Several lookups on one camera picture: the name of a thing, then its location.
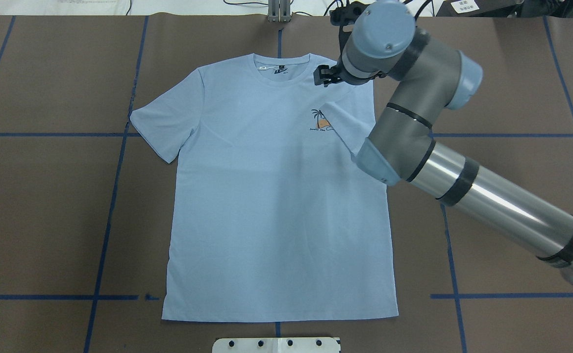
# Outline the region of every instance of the chest logo print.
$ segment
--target chest logo print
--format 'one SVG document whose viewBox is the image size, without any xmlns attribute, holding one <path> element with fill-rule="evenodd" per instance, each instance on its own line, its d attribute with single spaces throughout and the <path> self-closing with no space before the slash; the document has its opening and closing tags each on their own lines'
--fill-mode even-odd
<svg viewBox="0 0 573 353">
<path fill-rule="evenodd" d="M 325 115 L 319 109 L 311 109 L 313 112 L 313 118 L 315 119 L 315 127 L 311 127 L 311 130 L 317 131 L 329 131 L 334 130 L 329 121 L 325 118 Z"/>
</svg>

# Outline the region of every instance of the blue joint cap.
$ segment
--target blue joint cap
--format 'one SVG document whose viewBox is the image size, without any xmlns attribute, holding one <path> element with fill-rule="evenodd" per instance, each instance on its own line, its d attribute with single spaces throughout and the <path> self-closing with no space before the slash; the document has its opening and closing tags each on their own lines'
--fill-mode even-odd
<svg viewBox="0 0 573 353">
<path fill-rule="evenodd" d="M 462 51 L 459 50 L 458 53 L 461 54 L 461 76 L 458 79 L 454 97 L 446 105 L 448 109 L 459 109 L 469 102 L 478 90 L 483 78 L 482 67 L 472 59 L 467 58 Z"/>
<path fill-rule="evenodd" d="M 404 51 L 415 35 L 415 19 L 397 0 L 378 0 L 356 20 L 351 37 L 366 56 L 390 58 Z"/>
<path fill-rule="evenodd" d="M 365 139 L 365 143 L 363 143 L 363 146 L 356 156 L 356 165 L 362 169 L 363 172 L 390 187 L 402 179 L 369 138 Z"/>
</svg>

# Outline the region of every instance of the palm tree graphic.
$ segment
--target palm tree graphic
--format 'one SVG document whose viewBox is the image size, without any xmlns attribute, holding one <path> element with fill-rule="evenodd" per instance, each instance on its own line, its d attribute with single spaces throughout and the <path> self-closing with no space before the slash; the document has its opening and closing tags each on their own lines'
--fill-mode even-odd
<svg viewBox="0 0 573 353">
<path fill-rule="evenodd" d="M 325 115 L 319 109 L 311 109 L 311 111 L 313 112 L 313 118 L 317 120 L 317 129 L 330 126 L 329 121 L 327 121 Z"/>
</svg>

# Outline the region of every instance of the neckline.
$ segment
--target neckline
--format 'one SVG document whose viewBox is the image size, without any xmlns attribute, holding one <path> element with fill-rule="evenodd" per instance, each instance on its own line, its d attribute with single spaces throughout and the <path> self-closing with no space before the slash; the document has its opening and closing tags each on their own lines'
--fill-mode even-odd
<svg viewBox="0 0 573 353">
<path fill-rule="evenodd" d="M 305 54 L 304 56 L 300 56 L 298 58 L 268 58 L 266 56 L 261 56 L 252 53 L 248 55 L 247 61 L 251 76 L 254 76 L 259 82 L 271 87 L 290 87 L 302 81 L 304 78 L 306 78 L 308 74 L 310 74 L 309 70 L 312 65 L 312 60 L 313 60 L 313 55 L 310 53 Z M 304 67 L 304 69 L 297 76 L 291 78 L 290 80 L 273 81 L 270 78 L 266 78 L 258 71 L 258 68 L 255 66 L 256 62 L 260 62 L 267 65 L 295 65 L 295 64 L 306 63 L 306 67 Z"/>
</svg>

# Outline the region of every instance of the brown table surface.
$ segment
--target brown table surface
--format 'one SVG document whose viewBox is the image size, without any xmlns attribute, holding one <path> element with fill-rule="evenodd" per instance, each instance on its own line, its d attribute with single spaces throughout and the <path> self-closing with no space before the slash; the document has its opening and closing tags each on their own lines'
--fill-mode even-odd
<svg viewBox="0 0 573 353">
<path fill-rule="evenodd" d="M 419 24 L 484 69 L 436 138 L 573 213 L 573 20 Z M 389 188 L 399 317 L 160 320 L 176 162 L 127 125 L 132 104 L 243 54 L 337 58 L 337 30 L 299 15 L 0 16 L 0 352 L 209 352 L 280 335 L 340 337 L 344 352 L 573 352 L 558 271 L 406 183 Z M 394 87 L 376 81 L 378 112 Z"/>
</svg>

